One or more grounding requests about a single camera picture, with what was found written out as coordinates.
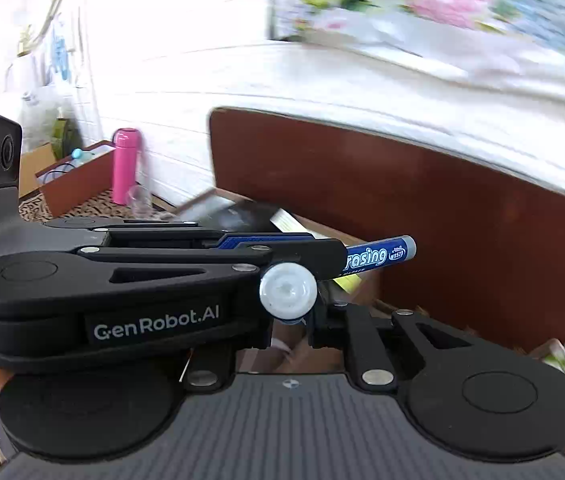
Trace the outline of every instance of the leopard print carpet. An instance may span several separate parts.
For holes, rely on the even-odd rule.
[[[20,211],[20,216],[30,222],[46,222],[53,218],[42,194],[23,200],[18,206],[18,210]],[[112,201],[112,191],[110,189],[90,198],[62,216],[132,218],[130,208],[118,205]]]

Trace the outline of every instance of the brown headboard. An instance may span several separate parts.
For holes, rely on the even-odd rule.
[[[218,187],[362,239],[413,236],[384,301],[510,347],[565,341],[565,196],[345,126],[219,108],[210,132]]]

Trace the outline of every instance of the pink thermos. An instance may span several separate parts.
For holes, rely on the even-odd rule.
[[[126,205],[127,193],[136,185],[136,160],[140,149],[140,132],[135,128],[120,128],[114,134],[114,202]]]

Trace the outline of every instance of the plastic bottle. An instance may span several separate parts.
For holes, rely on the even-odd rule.
[[[135,128],[120,128],[114,134],[114,184],[112,199],[126,205],[127,193],[136,184],[136,162],[140,149],[140,132]]]
[[[74,167],[77,168],[86,162],[89,162],[92,158],[94,158],[94,155],[91,152],[84,152],[80,148],[76,148],[73,152],[71,152],[71,158],[73,159],[72,163]]]

